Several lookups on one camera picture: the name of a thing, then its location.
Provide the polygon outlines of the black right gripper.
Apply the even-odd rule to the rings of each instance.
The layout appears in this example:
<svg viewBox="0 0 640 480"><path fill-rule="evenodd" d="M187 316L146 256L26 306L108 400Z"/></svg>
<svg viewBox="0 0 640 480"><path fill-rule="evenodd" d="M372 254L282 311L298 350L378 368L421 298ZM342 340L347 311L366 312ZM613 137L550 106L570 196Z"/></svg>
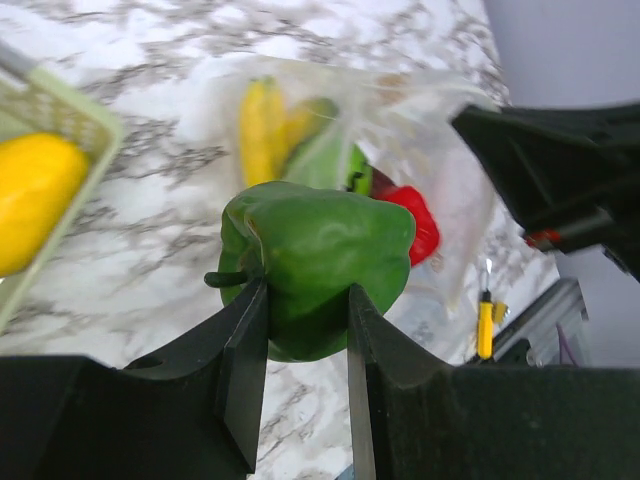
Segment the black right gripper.
<svg viewBox="0 0 640 480"><path fill-rule="evenodd" d="M572 254L600 246L639 277L639 106L463 109L451 122L525 242Z"/></svg>

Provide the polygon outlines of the clear zip top bag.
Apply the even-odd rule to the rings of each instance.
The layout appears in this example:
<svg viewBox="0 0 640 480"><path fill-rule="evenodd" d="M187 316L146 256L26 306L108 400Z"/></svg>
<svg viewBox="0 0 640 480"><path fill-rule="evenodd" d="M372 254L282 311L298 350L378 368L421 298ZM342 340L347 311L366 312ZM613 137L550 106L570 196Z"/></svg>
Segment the clear zip top bag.
<svg viewBox="0 0 640 480"><path fill-rule="evenodd" d="M252 57L240 63L231 79L225 107L242 178L239 108L249 81L265 75L276 78L288 107L311 97L336 102L337 118L320 136L339 136L347 144L357 144L372 169L422 194L441 241L411 275L408 297L430 296L455 308L490 219L494 193L451 122L467 106L492 109L492 100L450 71L375 73Z"/></svg>

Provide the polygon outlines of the yellow toy lemon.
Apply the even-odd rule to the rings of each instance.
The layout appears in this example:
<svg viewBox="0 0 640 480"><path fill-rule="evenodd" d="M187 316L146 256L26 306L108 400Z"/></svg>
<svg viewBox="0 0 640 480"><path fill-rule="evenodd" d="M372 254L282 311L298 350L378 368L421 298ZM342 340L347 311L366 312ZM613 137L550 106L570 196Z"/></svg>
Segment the yellow toy lemon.
<svg viewBox="0 0 640 480"><path fill-rule="evenodd" d="M339 107L327 97L286 105L275 77L249 81L239 108L238 147L248 186L282 178L293 156L337 118Z"/></svg>

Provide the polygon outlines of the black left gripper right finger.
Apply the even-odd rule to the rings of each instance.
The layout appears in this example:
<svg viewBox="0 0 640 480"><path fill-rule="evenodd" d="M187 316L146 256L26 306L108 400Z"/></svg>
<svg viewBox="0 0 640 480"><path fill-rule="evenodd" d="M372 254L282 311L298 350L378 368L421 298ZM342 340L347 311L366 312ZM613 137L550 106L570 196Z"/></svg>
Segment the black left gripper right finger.
<svg viewBox="0 0 640 480"><path fill-rule="evenodd" d="M452 366L349 292L359 479L635 479L635 369Z"/></svg>

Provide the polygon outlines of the green bell pepper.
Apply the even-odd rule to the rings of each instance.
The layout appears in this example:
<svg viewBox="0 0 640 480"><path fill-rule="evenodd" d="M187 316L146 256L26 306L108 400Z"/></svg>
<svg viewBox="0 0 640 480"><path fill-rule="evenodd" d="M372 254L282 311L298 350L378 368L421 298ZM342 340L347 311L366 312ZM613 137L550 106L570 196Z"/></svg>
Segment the green bell pepper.
<svg viewBox="0 0 640 480"><path fill-rule="evenodd" d="M311 362L346 347L349 288L381 313L403 292L415 221L404 207L361 194L274 181L232 198L222 248L205 283L229 305L246 284L268 287L273 361Z"/></svg>

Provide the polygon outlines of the red toy bell pepper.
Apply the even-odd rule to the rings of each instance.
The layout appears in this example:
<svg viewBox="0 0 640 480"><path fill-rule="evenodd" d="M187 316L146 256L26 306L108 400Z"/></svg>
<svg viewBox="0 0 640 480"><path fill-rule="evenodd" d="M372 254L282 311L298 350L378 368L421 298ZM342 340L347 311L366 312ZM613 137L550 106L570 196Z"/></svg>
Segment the red toy bell pepper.
<svg viewBox="0 0 640 480"><path fill-rule="evenodd" d="M409 250L411 266L421 264L436 252L441 235L422 194L410 185L396 185L380 170L372 169L370 196L406 208L415 221L415 236Z"/></svg>

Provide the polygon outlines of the green toy watermelon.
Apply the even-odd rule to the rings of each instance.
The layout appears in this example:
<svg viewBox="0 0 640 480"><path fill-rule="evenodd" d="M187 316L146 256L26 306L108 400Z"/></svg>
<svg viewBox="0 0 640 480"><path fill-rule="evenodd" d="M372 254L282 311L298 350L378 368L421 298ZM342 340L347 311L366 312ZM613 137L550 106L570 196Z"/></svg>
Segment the green toy watermelon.
<svg viewBox="0 0 640 480"><path fill-rule="evenodd" d="M285 163L282 180L368 196L373 169L357 144L347 144L339 136L318 135L294 150Z"/></svg>

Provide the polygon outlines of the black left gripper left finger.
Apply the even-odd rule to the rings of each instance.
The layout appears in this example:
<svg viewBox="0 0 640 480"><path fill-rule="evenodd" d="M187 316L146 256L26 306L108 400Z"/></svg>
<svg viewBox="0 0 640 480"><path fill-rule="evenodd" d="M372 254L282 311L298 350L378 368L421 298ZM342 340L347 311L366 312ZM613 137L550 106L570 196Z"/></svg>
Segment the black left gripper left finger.
<svg viewBox="0 0 640 480"><path fill-rule="evenodd" d="M267 288L123 369L80 355L1 360L5 479L243 479L255 471Z"/></svg>

